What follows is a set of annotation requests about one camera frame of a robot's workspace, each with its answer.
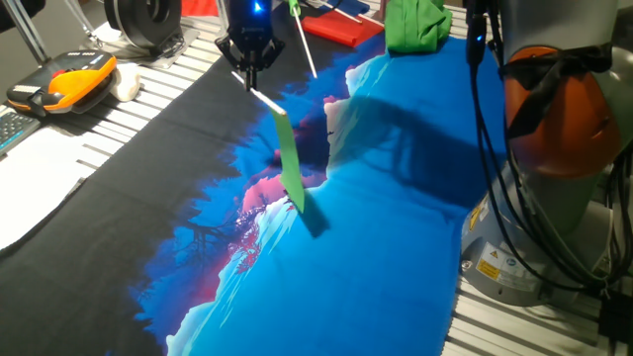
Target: green cloth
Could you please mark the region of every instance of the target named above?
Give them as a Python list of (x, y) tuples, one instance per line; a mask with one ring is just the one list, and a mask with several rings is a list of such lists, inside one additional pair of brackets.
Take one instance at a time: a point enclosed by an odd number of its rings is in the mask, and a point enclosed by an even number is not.
[(295, 16), (293, 9), (297, 11), (297, 16), (301, 15), (301, 7), (298, 0), (288, 0), (288, 7), (290, 8), (290, 16)]
[(275, 128), (279, 138), (279, 150), (281, 152), (281, 184), (286, 188), (290, 200), (295, 203), (297, 209), (303, 213), (306, 203), (306, 192), (304, 184), (301, 182), (301, 171), (299, 170), (299, 154), (297, 154), (297, 144), (295, 134), (290, 125), (288, 115), (280, 115), (270, 109), (275, 118)]
[(448, 37), (453, 13), (443, 0), (390, 0), (385, 18), (387, 49), (402, 52), (435, 52)]

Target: aluminum profile table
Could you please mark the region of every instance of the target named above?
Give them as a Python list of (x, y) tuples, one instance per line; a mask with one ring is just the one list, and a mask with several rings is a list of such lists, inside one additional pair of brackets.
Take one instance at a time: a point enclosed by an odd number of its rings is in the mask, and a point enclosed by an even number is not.
[[(368, 16), (380, 8), (380, 0), (365, 2), (371, 9)], [(465, 9), (447, 8), (454, 15), (450, 35), (464, 39), (467, 33)], [(82, 137), (83, 146), (77, 152), (76, 161), (83, 178), (104, 164), (221, 57), (214, 45), (220, 31), (218, 18), (187, 17), (182, 19), (182, 25), (198, 30), (198, 38), (170, 68), (140, 67), (141, 89), (134, 100), (121, 103), (110, 96), (86, 114), (60, 119), (59, 125), (63, 129)], [(627, 280), (623, 288), (630, 292), (631, 285)], [(609, 342), (606, 337), (598, 335), (600, 301), (586, 296), (579, 296), (572, 306), (565, 309), (550, 306), (519, 308), (489, 299), (466, 280), (460, 279), (455, 297), (443, 356), (623, 356), (628, 352), (626, 345)]]

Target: red object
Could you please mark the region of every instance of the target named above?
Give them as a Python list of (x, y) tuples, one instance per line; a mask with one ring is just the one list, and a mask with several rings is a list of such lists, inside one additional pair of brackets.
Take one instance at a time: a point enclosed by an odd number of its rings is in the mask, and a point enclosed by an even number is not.
[(217, 16), (215, 0), (182, 0), (182, 16)]
[(364, 43), (385, 29), (363, 18), (357, 19), (363, 23), (355, 23), (334, 11), (328, 11), (317, 18), (305, 17), (301, 26), (308, 33), (351, 47)]
[(66, 70), (65, 70), (65, 69), (59, 69), (59, 70), (57, 70), (57, 72), (55, 72), (55, 73), (53, 73), (53, 74), (52, 74), (52, 77), (53, 77), (53, 78), (55, 78), (55, 77), (57, 77), (57, 76), (59, 76), (59, 75), (61, 75), (61, 74), (65, 73), (65, 72), (66, 72)]

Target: keyboard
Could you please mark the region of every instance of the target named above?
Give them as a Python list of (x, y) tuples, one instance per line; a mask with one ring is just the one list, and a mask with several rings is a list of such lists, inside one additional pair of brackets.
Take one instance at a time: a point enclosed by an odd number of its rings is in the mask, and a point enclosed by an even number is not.
[(0, 156), (40, 127), (40, 121), (7, 110), (0, 116)]

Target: green card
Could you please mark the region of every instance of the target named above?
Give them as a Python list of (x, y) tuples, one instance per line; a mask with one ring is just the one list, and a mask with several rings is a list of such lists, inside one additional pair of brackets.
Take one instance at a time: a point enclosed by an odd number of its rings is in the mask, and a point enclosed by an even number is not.
[(288, 196), (295, 203), (301, 213), (304, 212), (306, 193), (304, 184), (301, 182), (301, 171), (299, 170), (299, 155), (295, 144), (295, 134), (290, 125), (288, 115), (281, 115), (274, 110), (270, 110), (275, 118), (277, 137), (281, 151), (281, 184), (286, 188)]
[(290, 16), (295, 16), (293, 9), (297, 12), (297, 16), (301, 15), (301, 7), (299, 7), (298, 0), (288, 0), (288, 6), (290, 7)]

